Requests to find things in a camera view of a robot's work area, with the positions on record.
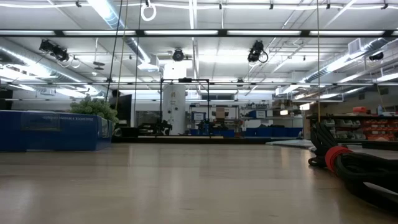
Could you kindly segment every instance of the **coiled cable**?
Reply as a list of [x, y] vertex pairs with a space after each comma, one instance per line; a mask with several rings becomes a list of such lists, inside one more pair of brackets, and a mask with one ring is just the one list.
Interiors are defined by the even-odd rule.
[[311, 166], [327, 167], [345, 183], [350, 193], [398, 215], [398, 197], [394, 195], [398, 195], [395, 193], [398, 192], [398, 160], [352, 152], [339, 146], [328, 128], [320, 123], [312, 128], [311, 142], [317, 149], [316, 157], [308, 160]]

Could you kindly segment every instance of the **security camera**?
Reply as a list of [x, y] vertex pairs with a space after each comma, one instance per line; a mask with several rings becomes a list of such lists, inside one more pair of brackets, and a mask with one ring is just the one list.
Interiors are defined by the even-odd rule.
[[184, 53], [182, 52], [182, 49], [175, 49], [173, 54], [173, 60], [175, 62], [181, 62], [182, 60], [184, 60]]

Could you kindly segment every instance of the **duct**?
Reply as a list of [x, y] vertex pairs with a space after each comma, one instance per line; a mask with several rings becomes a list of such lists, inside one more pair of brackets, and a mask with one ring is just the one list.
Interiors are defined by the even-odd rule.
[[[37, 55], [36, 53], [33, 53], [30, 50], [4, 38], [0, 38], [0, 52], [7, 55], [8, 59], [4, 62], [6, 64], [15, 65], [17, 67], [20, 67], [21, 65], [28, 65], [31, 67], [34, 65], [35, 69], [39, 72], [45, 72], [47, 74], [46, 77], [49, 77], [49, 74], [51, 74], [51, 78], [40, 78], [40, 76], [37, 78], [43, 80], [43, 82], [92, 82], [92, 80], [67, 68], [63, 68], [47, 58], [42, 58], [41, 55]], [[96, 89], [98, 91], [106, 91], [106, 88], [103, 86], [97, 86]]]
[[[386, 46], [388, 43], [392, 42], [394, 38], [378, 38], [372, 41], [368, 41], [366, 45], [361, 46], [361, 50], [359, 52], [356, 52], [355, 54], [349, 54], [346, 52], [343, 56], [338, 57], [337, 59], [333, 59], [320, 69], [318, 72], [318, 68], [314, 68], [312, 71], [308, 73], [308, 75], [303, 78], [300, 82], [312, 82], [315, 79], [322, 77], [324, 75], [327, 75], [331, 72], [334, 72], [335, 70], [342, 68], [352, 62], [354, 62], [356, 59], [365, 57], [367, 55], [371, 55], [384, 46]], [[366, 39], [361, 39], [361, 42], [367, 42]]]
[[[124, 21], [119, 18], [118, 13], [116, 12], [115, 6], [112, 0], [87, 0], [88, 3], [93, 7], [93, 9], [104, 19], [107, 25], [110, 26], [112, 29], [124, 30], [127, 28], [124, 25]], [[123, 40], [130, 49], [137, 54], [139, 60], [144, 63], [149, 63], [150, 58], [149, 56], [138, 46], [138, 43], [134, 38], [128, 37], [124, 38]]]

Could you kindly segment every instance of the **ceiling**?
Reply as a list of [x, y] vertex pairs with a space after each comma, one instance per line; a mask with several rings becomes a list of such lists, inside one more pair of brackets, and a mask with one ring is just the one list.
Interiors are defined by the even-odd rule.
[[[166, 4], [188, 7], [189, 0], [152, 0], [152, 4]], [[217, 6], [219, 0], [198, 0], [198, 7]], [[273, 1], [276, 6], [312, 6], [314, 0], [289, 0]], [[334, 6], [344, 7], [350, 0], [331, 0]], [[68, 0], [14, 0], [0, 1], [0, 4], [15, 4], [20, 6], [49, 6], [74, 4]], [[116, 10], [119, 11], [121, 1], [114, 1]], [[129, 1], [129, 4], [140, 1]], [[224, 6], [239, 6], [240, 4], [269, 4], [269, 1], [260, 0], [222, 0]], [[319, 9], [319, 24], [317, 10], [288, 10], [288, 9], [198, 9], [194, 17], [195, 29], [397, 29], [398, 9], [393, 9], [398, 1], [388, 1], [390, 7], [381, 9], [355, 10], [348, 9], [340, 13], [336, 8]], [[352, 7], [382, 6], [384, 1], [361, 0], [356, 1]], [[0, 29], [109, 29], [101, 16], [91, 7], [59, 7], [44, 9], [29, 9], [19, 7], [0, 7]], [[125, 18], [129, 29], [189, 29], [190, 13], [187, 9], [170, 7], [157, 7], [156, 17], [149, 22], [143, 21], [140, 16], [139, 6], [123, 6], [121, 18]], [[114, 38], [99, 38], [98, 55], [96, 61], [106, 65], [97, 76], [93, 76], [93, 61], [95, 60], [95, 39], [92, 38], [49, 38], [52, 42], [68, 49], [81, 61], [78, 68], [68, 69], [93, 81], [105, 81], [110, 74], [117, 81], [121, 74], [122, 82], [135, 80], [136, 74], [139, 82], [159, 80], [159, 73], [144, 72], [137, 69], [137, 58], [132, 50], [118, 38], [114, 50]], [[8, 40], [23, 46], [27, 50], [43, 55], [39, 51], [41, 38], [38, 37], [10, 37]], [[215, 82], [231, 82], [237, 78], [244, 78], [246, 82], [298, 82], [308, 75], [308, 72], [325, 65], [338, 55], [343, 55], [348, 50], [348, 43], [352, 38], [262, 38], [269, 53], [269, 61], [252, 69], [247, 61], [248, 50], [253, 45], [255, 37], [197, 37], [198, 46], [198, 74], [197, 78], [209, 78]], [[193, 54], [193, 41], [191, 37], [145, 37], [137, 39], [139, 46], [147, 55], [157, 55], [161, 63], [168, 63], [168, 52], [181, 48], [187, 55]], [[386, 49], [385, 58], [395, 58], [395, 47]], [[111, 71], [112, 53], [115, 52], [116, 60]], [[49, 55], [45, 58], [56, 62]], [[188, 67], [188, 76], [194, 77], [191, 62], [185, 62]], [[375, 66], [382, 62], [368, 62], [367, 66]], [[322, 81], [337, 82], [348, 75], [364, 70], [364, 60], [358, 60], [335, 73], [322, 77]], [[259, 86], [259, 89], [275, 88]]]

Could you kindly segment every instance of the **white cylindrical tank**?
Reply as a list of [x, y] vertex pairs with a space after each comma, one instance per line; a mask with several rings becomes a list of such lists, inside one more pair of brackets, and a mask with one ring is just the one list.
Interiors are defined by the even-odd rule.
[[[187, 68], [183, 63], [168, 63], [164, 67], [163, 78], [178, 79], [187, 77]], [[185, 85], [164, 83], [162, 116], [173, 126], [170, 135], [185, 133]]]

